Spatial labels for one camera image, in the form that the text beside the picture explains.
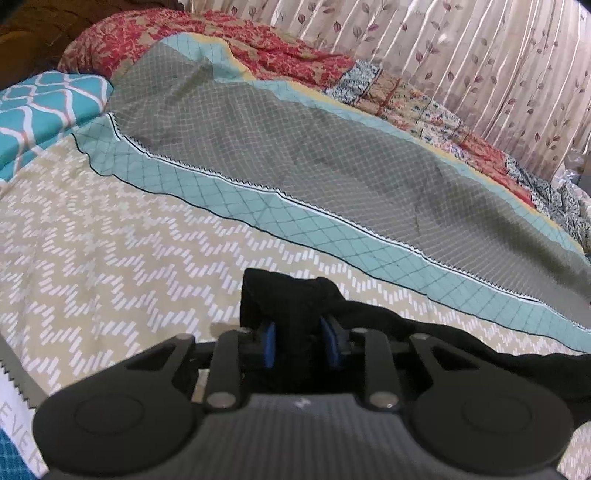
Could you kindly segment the black pants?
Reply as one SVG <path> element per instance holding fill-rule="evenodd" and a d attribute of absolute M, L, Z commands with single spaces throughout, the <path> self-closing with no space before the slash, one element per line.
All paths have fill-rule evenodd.
<path fill-rule="evenodd" d="M 433 335 L 496 367 L 537 383 L 565 402 L 590 401 L 590 356 L 510 355 L 495 351 L 469 333 L 451 326 L 422 323 L 383 307 L 345 299 L 331 280 L 297 279 L 261 269 L 242 277 L 240 324 L 252 330 L 273 325 L 280 352 L 300 355 L 308 336 L 322 333 L 322 321 L 335 319 L 342 328 L 382 331 L 394 341 L 410 335 Z"/>

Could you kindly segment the patterned bedsheet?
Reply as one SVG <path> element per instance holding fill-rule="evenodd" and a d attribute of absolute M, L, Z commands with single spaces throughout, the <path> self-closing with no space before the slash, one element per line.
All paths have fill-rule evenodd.
<path fill-rule="evenodd" d="M 586 479 L 590 401 L 433 335 L 389 338 L 403 406 L 329 371 L 325 334 L 211 411 L 215 342 L 254 268 L 461 329 L 590 356 L 590 263 L 452 155 L 228 44 L 158 41 L 102 114 L 1 184 L 5 479 Z"/>

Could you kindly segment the teal lattice pillow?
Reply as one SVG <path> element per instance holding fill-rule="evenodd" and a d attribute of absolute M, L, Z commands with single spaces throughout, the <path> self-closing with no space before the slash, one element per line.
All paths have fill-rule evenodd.
<path fill-rule="evenodd" d="M 1 91 L 1 184 L 72 130 L 100 116 L 113 87 L 99 75 L 50 70 Z"/>

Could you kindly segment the beige leaf curtain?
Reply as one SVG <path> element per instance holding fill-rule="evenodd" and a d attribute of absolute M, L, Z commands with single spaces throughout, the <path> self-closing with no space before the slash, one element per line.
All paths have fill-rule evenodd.
<path fill-rule="evenodd" d="M 379 64 L 539 176 L 590 150 L 583 1 L 189 1 Z"/>

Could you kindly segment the red floral quilt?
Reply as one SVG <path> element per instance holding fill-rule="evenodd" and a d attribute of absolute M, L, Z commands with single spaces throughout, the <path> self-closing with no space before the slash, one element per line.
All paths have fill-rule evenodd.
<path fill-rule="evenodd" d="M 260 80 L 300 82 L 456 156 L 549 216 L 583 248 L 589 247 L 590 201 L 576 186 L 552 186 L 554 175 L 537 175 L 443 104 L 379 64 L 317 49 L 280 28 L 215 10 L 124 11 L 86 28 L 66 47 L 58 67 L 116 81 L 155 42 L 184 32 L 223 39 Z"/>

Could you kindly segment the carved wooden headboard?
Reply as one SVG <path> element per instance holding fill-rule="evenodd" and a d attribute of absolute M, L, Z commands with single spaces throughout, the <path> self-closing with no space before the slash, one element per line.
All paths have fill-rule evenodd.
<path fill-rule="evenodd" d="M 66 47 L 86 28 L 124 11 L 184 10 L 183 1 L 3 1 L 1 87 L 57 66 Z"/>

